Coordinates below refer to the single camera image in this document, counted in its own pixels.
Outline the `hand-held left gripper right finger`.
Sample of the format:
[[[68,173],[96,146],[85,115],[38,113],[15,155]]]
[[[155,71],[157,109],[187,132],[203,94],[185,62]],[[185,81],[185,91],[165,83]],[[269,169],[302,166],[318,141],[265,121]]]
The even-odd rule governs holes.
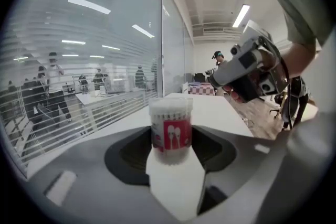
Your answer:
[[[319,113],[274,140],[194,126],[210,157],[194,223],[282,223],[306,201],[335,157],[335,114]]]

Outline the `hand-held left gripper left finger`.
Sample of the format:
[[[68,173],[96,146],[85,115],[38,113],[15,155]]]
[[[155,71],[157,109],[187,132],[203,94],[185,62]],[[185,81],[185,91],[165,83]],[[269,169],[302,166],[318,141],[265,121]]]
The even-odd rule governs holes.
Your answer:
[[[150,150],[148,126],[78,143],[29,179],[30,194],[58,223],[177,223],[150,192]]]

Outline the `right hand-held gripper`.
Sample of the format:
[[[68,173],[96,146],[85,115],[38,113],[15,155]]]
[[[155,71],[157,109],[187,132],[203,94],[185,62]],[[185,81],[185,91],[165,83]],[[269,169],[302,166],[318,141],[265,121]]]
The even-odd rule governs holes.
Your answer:
[[[283,65],[283,58],[274,45],[271,34],[250,20],[243,30],[238,44],[231,49],[232,60],[218,67],[211,75],[211,84],[214,87],[222,87],[256,71],[260,65],[259,50],[270,52],[276,61]]]

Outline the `person's right hand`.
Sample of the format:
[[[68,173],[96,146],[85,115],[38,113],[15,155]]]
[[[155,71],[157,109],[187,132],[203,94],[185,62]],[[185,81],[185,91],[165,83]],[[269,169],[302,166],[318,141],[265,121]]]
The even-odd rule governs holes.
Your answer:
[[[222,86],[222,89],[238,103],[247,103],[272,93],[281,93],[288,84],[282,63],[277,62],[270,52],[257,50],[252,55],[261,56],[258,66]]]

